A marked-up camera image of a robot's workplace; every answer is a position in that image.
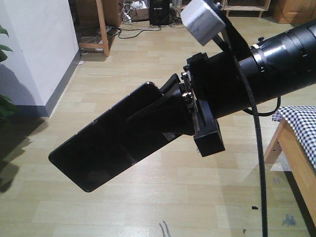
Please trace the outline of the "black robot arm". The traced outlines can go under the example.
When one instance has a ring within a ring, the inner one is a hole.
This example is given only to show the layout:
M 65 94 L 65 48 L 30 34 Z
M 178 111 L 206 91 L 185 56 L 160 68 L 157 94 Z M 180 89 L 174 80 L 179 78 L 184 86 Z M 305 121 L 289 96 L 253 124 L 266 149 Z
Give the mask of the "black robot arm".
M 217 120 L 312 85 L 316 81 L 316 23 L 249 46 L 232 23 L 215 42 L 222 52 L 198 53 L 173 75 L 160 96 L 132 114 L 125 143 L 143 159 L 179 136 L 192 135 L 202 156 L 224 151 Z

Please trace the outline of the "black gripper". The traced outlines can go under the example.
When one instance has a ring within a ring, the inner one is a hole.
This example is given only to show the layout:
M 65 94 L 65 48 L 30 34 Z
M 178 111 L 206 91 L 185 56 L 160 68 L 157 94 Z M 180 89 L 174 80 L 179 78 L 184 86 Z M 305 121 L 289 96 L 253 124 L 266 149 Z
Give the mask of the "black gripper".
M 184 83 L 173 74 L 159 89 L 161 98 L 127 119 L 137 133 L 169 132 L 194 135 L 203 157 L 224 151 L 218 118 L 251 106 L 246 87 L 233 58 L 221 52 L 212 57 L 198 53 L 184 66 L 197 100 L 199 131 L 195 133 L 191 114 L 182 99 Z

